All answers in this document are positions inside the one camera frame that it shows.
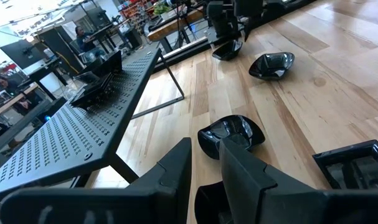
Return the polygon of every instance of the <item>metal rod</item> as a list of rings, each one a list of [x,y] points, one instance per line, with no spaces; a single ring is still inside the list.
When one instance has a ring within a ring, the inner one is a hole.
[[[150,108],[150,109],[147,109],[147,110],[145,110],[145,111],[142,111],[142,112],[140,112],[140,113],[137,113],[137,114],[133,115],[131,119],[138,118],[138,117],[143,116],[143,115],[145,115],[145,114],[148,114],[148,113],[151,113],[151,112],[153,112],[153,111],[156,111],[156,110],[159,110],[159,109],[161,109],[161,108],[164,108],[164,107],[166,107],[166,106],[172,105],[172,104],[174,104],[174,103],[176,103],[176,102],[178,102],[178,101],[184,100],[184,93],[183,93],[183,90],[182,90],[181,86],[180,86],[179,83],[176,81],[176,78],[175,78],[174,74],[172,73],[171,69],[169,69],[169,66],[168,66],[168,64],[166,63],[166,61],[165,61],[165,59],[164,59],[164,57],[163,57],[162,54],[161,54],[160,57],[161,57],[161,60],[163,61],[164,65],[165,65],[166,69],[168,70],[168,72],[169,72],[169,74],[170,74],[172,80],[174,81],[174,83],[175,83],[177,89],[179,90],[179,92],[181,93],[182,96],[180,96],[180,97],[178,97],[178,98],[175,98],[175,99],[173,99],[173,100],[170,100],[170,101],[168,101],[168,102],[165,102],[165,103],[163,103],[163,104],[160,104],[160,105],[154,106],[154,107],[152,107],[152,108]]]
[[[110,165],[130,184],[139,178],[139,176],[117,154],[110,157]]]
[[[152,108],[150,108],[148,110],[145,110],[145,111],[142,111],[140,113],[137,113],[137,114],[133,115],[131,119],[139,118],[140,116],[146,115],[148,113],[154,112],[154,111],[159,110],[161,108],[164,108],[166,106],[172,105],[172,104],[174,104],[174,103],[176,103],[178,101],[181,101],[183,99],[184,99],[184,96],[180,96],[180,97],[178,97],[176,99],[170,100],[170,101],[165,102],[163,104],[160,104],[160,105],[157,105],[155,107],[152,107]]]
[[[183,90],[182,90],[181,86],[179,85],[179,83],[176,81],[174,74],[172,73],[171,69],[169,68],[168,64],[167,64],[166,61],[165,61],[165,58],[163,57],[162,54],[160,55],[160,57],[161,57],[161,60],[163,61],[163,64],[164,64],[165,67],[166,67],[166,70],[168,70],[168,72],[169,72],[169,74],[170,74],[172,80],[174,80],[174,83],[175,83],[177,89],[179,90],[179,92],[181,92],[181,95],[184,97]]]

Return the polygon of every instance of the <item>black bowl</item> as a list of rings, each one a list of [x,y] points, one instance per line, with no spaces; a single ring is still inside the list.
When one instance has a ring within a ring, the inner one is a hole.
[[[231,40],[229,43],[219,47],[212,53],[212,56],[219,60],[229,61],[235,58],[243,46],[243,42]]]
[[[241,115],[226,116],[197,133],[201,149],[211,158],[219,160],[219,143],[230,138],[245,150],[251,151],[265,141],[262,130],[252,120]]]
[[[264,54],[256,59],[248,72],[251,76],[262,80],[279,80],[293,66],[294,59],[294,54],[289,52]]]

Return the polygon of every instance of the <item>wooden tabletop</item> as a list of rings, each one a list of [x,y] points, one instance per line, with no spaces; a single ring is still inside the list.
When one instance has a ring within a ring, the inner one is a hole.
[[[198,10],[194,10],[194,11],[189,12],[187,14],[187,21],[189,23],[193,23],[195,21],[202,19],[204,17],[202,15],[202,12],[201,12],[202,9],[203,9],[203,7],[201,6]],[[180,29],[183,29],[184,26],[186,26],[186,25],[187,24],[186,24],[184,19],[179,20]],[[160,28],[158,28],[158,29],[156,29],[152,32],[150,32],[147,37],[151,41],[158,41],[158,40],[161,40],[162,38],[166,37],[167,35],[172,34],[175,31],[177,31],[177,19],[163,25],[162,27],[160,27]]]
[[[292,52],[285,79],[248,74],[261,54]],[[220,162],[207,157],[198,130],[231,114],[255,121],[266,141],[253,155],[317,189],[329,185],[313,154],[378,140],[378,0],[319,0],[250,34],[237,58],[221,62],[212,50],[171,66],[186,99],[130,122],[117,153],[139,175],[183,137],[192,139],[188,223],[196,223],[199,186],[221,180]],[[137,111],[175,98],[166,70],[151,77]],[[112,168],[94,187],[126,187]]]
[[[32,86],[30,86],[28,89],[24,90],[25,94],[28,94],[32,91],[34,91],[38,85],[36,83],[33,83]],[[14,103],[17,103],[19,100],[21,100],[24,97],[22,93],[18,94],[16,97],[9,100],[7,103],[0,106],[0,114],[8,110]]]

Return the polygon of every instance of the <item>wooden table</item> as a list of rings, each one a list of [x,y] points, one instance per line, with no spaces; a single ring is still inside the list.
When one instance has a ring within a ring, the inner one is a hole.
[[[24,90],[24,93],[28,94],[28,93],[34,91],[37,87],[38,87],[38,85],[36,83],[34,83],[28,89]],[[23,97],[24,97],[24,94],[20,93],[16,97],[10,99],[5,104],[3,104],[2,106],[0,106],[0,114],[2,114],[3,112],[5,112],[6,110],[8,110],[14,103],[17,103]]]
[[[204,16],[202,14],[203,7],[201,6],[198,10],[193,10],[187,14],[187,21],[189,24],[196,22],[200,19],[202,19]],[[169,34],[172,34],[177,31],[179,23],[179,28],[180,30],[184,31],[184,27],[187,26],[186,20],[185,19],[179,19],[179,21],[173,20],[171,22],[168,22],[167,24],[163,25],[162,27],[152,31],[149,33],[147,36],[149,40],[151,41],[160,41],[161,44],[164,47],[164,50],[166,53],[170,53],[172,51],[172,47],[169,44],[167,40],[167,36]]]

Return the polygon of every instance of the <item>black perforated metal bench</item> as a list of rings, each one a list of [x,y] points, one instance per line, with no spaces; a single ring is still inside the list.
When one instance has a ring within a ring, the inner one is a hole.
[[[135,108],[153,72],[161,50],[115,72],[108,84],[110,94],[88,110],[67,102],[33,137],[0,168],[0,200],[22,187],[48,186],[106,166],[112,166],[129,183],[138,176],[116,154],[132,118],[144,115],[184,98],[182,96],[133,117]]]

